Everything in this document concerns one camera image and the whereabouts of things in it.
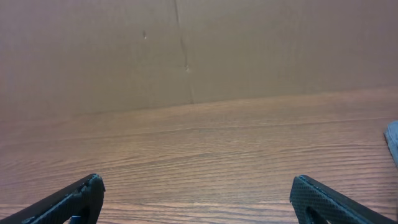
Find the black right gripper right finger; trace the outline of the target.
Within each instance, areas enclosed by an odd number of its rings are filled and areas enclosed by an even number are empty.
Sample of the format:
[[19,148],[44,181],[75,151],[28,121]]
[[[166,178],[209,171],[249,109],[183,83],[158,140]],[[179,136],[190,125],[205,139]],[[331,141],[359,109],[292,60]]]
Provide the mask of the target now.
[[289,200],[299,224],[397,224],[307,175],[294,178]]

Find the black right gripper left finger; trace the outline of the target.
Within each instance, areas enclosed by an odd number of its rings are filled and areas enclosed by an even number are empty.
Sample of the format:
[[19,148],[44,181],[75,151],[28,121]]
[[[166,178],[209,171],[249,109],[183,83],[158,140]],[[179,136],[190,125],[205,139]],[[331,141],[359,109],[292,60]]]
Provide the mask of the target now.
[[31,206],[1,220],[3,224],[96,223],[106,189],[98,174],[66,186]]

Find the grey shorts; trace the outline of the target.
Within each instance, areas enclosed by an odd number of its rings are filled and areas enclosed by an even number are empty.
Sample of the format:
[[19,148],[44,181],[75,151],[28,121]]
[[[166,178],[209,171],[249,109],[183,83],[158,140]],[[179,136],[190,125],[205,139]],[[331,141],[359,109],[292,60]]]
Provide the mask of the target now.
[[384,131],[384,137],[393,161],[395,165],[398,166],[398,121],[393,121],[387,125]]

